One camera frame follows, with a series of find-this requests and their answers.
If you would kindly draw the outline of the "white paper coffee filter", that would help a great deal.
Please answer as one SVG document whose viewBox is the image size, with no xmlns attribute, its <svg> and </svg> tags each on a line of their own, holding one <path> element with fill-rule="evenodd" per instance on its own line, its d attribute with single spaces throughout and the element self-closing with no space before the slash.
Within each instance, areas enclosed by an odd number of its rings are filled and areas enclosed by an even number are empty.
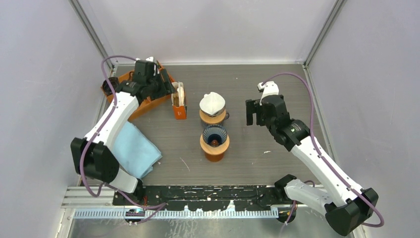
<svg viewBox="0 0 420 238">
<path fill-rule="evenodd" d="M 225 104 L 225 99 L 220 94 L 210 92 L 204 94 L 200 100 L 199 107 L 204 114 L 215 117 L 225 110 Z"/>
</svg>

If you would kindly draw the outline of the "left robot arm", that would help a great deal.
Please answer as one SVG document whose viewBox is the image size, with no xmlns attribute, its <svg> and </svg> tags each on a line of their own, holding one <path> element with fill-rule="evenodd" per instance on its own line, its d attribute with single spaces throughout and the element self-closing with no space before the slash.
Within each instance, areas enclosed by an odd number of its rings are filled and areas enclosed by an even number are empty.
<svg viewBox="0 0 420 238">
<path fill-rule="evenodd" d="M 82 138 L 75 137 L 71 153 L 75 171 L 81 176 L 84 186 L 92 196 L 87 178 L 96 179 L 105 185 L 125 192 L 125 198 L 133 205 L 144 200 L 144 191 L 139 179 L 126 172 L 112 153 L 115 140 L 129 117 L 146 100 L 156 100 L 175 92 L 166 69 L 154 57 L 135 59 L 130 80 L 124 80 L 116 88 L 108 78 L 113 100 L 97 124 Z"/>
</svg>

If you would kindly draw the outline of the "amber glass carafe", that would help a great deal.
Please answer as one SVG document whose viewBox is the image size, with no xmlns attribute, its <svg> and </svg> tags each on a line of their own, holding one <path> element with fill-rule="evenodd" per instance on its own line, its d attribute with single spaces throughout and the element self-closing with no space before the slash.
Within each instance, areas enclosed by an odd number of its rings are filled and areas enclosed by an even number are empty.
<svg viewBox="0 0 420 238">
<path fill-rule="evenodd" d="M 218 162 L 223 159 L 224 154 L 212 155 L 205 153 L 205 157 L 211 162 Z"/>
</svg>

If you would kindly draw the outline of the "clear glass mug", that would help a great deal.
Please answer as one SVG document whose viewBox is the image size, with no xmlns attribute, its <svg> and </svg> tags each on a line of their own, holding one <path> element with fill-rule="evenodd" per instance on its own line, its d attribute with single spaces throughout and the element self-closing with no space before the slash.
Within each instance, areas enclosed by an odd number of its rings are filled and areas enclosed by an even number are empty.
<svg viewBox="0 0 420 238">
<path fill-rule="evenodd" d="M 224 110 L 221 114 L 216 116 L 209 116 L 202 110 L 200 110 L 200 119 L 203 127 L 220 125 L 223 126 L 224 122 L 229 119 L 230 114 L 228 111 Z"/>
</svg>

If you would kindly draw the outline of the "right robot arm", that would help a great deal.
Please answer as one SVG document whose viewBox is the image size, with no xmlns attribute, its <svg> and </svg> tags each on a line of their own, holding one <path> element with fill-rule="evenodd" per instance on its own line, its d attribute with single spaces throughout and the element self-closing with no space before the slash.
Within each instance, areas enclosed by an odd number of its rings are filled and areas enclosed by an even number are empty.
<svg viewBox="0 0 420 238">
<path fill-rule="evenodd" d="M 275 183 L 275 197 L 280 203 L 301 202 L 326 218 L 339 235 L 347 236 L 365 223 L 374 212 L 379 195 L 373 188 L 363 188 L 329 157 L 309 127 L 292 119 L 282 95 L 261 100 L 246 100 L 247 125 L 265 126 L 274 140 L 301 160 L 322 183 L 320 190 L 293 175 Z"/>
</svg>

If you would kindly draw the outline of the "orange coffee filter box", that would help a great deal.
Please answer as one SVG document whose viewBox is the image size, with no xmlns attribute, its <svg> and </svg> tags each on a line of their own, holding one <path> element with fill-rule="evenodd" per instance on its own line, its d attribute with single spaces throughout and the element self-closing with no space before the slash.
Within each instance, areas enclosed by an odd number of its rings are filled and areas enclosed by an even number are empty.
<svg viewBox="0 0 420 238">
<path fill-rule="evenodd" d="M 187 119 L 186 94 L 185 94 L 185 105 L 184 106 L 181 106 L 181 107 L 175 107 L 175 106 L 172 105 L 172 109 L 173 109 L 174 117 L 175 117 L 176 120 L 184 120 L 184 119 Z"/>
</svg>

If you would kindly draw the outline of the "blue glass dripper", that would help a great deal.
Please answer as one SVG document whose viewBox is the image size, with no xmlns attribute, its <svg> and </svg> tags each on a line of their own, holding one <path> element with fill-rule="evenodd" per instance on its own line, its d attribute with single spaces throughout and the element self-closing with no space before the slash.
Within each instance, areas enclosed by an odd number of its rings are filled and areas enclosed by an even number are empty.
<svg viewBox="0 0 420 238">
<path fill-rule="evenodd" d="M 202 133 L 204 143 L 211 147 L 218 147 L 224 144 L 228 134 L 226 129 L 220 125 L 207 126 Z"/>
</svg>

